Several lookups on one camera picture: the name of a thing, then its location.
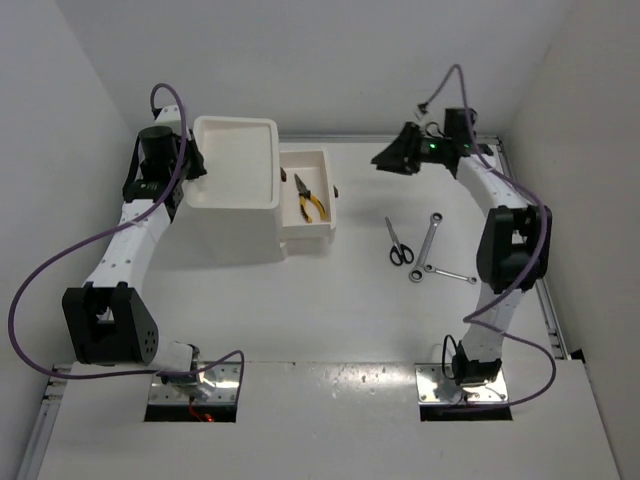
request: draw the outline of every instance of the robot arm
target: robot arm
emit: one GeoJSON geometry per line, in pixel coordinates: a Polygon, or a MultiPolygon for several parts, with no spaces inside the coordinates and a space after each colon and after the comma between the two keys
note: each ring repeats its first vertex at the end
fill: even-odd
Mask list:
{"type": "MultiPolygon", "coordinates": [[[[155,125],[138,135],[129,178],[123,187],[119,224],[147,211],[167,188],[177,162],[180,115],[159,112],[155,125]],[[138,160],[138,144],[144,159],[138,160]]],[[[76,357],[96,365],[137,364],[154,370],[188,371],[194,347],[161,335],[139,292],[155,247],[173,222],[182,183],[206,174],[195,142],[187,139],[179,181],[165,203],[144,220],[116,233],[96,269],[62,299],[76,357]]]]}
{"type": "MultiPolygon", "coordinates": [[[[469,132],[464,123],[464,110],[448,109],[445,137],[427,138],[415,123],[407,123],[398,138],[372,163],[378,170],[412,175],[421,163],[444,165],[471,194],[487,221],[476,255],[476,266],[482,280],[478,308],[500,295],[523,270],[531,258],[540,233],[540,213],[527,204],[510,185],[491,173],[471,151],[469,132]]],[[[491,149],[481,145],[483,153],[492,157],[491,149]]],[[[551,235],[551,212],[547,209],[548,228],[544,249],[535,268],[505,301],[479,316],[477,320],[506,332],[513,312],[524,292],[547,270],[551,235]]],[[[504,337],[480,325],[470,325],[458,343],[452,360],[457,384],[470,385],[495,380],[502,366],[504,337]]]]}

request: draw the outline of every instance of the wrench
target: wrench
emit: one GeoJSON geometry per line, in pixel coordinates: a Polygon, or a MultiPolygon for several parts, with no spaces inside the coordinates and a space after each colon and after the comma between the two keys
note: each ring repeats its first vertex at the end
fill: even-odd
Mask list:
{"type": "Polygon", "coordinates": [[[409,272],[409,280],[413,283],[420,283],[422,281],[423,275],[421,268],[425,268],[427,262],[427,255],[429,255],[429,250],[431,249],[431,243],[433,242],[433,237],[436,234],[436,229],[440,222],[442,221],[442,214],[435,212],[431,215],[429,230],[427,230],[427,235],[424,237],[424,242],[422,242],[422,248],[420,249],[420,253],[418,254],[418,259],[416,260],[415,265],[409,272]]]}
{"type": "Polygon", "coordinates": [[[439,275],[444,275],[445,277],[469,282],[471,285],[475,285],[476,283],[478,283],[478,279],[476,277],[465,277],[464,275],[458,275],[457,273],[447,272],[446,270],[435,268],[433,265],[425,265],[424,269],[427,273],[437,273],[439,275]]]}

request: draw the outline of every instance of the scissors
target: scissors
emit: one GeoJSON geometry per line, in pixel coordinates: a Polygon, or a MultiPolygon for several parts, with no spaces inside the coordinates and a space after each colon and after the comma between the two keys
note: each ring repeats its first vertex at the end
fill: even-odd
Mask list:
{"type": "Polygon", "coordinates": [[[384,217],[384,221],[387,222],[387,229],[389,230],[389,235],[391,235],[391,240],[393,241],[393,247],[391,247],[391,251],[389,252],[389,259],[391,260],[391,263],[396,267],[400,267],[403,263],[406,263],[407,265],[412,264],[414,258],[413,250],[407,247],[404,243],[400,243],[396,232],[393,231],[389,217],[384,217]]]}

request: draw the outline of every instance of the pliers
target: pliers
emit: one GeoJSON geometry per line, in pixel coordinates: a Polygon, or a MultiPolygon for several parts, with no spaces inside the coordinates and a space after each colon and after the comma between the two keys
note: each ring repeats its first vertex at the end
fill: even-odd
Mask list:
{"type": "Polygon", "coordinates": [[[307,188],[304,182],[300,180],[300,177],[298,176],[297,173],[294,175],[294,177],[296,179],[296,187],[298,187],[298,196],[300,197],[300,213],[302,213],[302,217],[305,219],[307,223],[313,222],[313,219],[305,209],[307,200],[310,200],[311,203],[313,203],[316,206],[316,208],[318,209],[318,212],[320,212],[320,219],[326,220],[327,211],[324,209],[324,205],[322,205],[322,202],[318,200],[318,197],[316,197],[311,193],[311,191],[307,188]]]}

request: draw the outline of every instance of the white container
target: white container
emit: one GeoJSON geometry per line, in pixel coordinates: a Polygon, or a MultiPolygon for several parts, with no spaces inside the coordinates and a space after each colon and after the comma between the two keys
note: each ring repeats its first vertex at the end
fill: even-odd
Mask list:
{"type": "Polygon", "coordinates": [[[283,260],[275,122],[203,116],[194,123],[194,137],[207,175],[186,182],[185,201],[216,263],[283,260]]]}
{"type": "Polygon", "coordinates": [[[324,150],[280,152],[280,166],[287,174],[281,184],[282,240],[327,237],[333,241],[336,229],[336,205],[331,169],[324,150]],[[321,220],[316,207],[307,201],[306,210],[313,222],[306,223],[300,212],[300,198],[294,175],[297,174],[327,212],[321,220]]]}

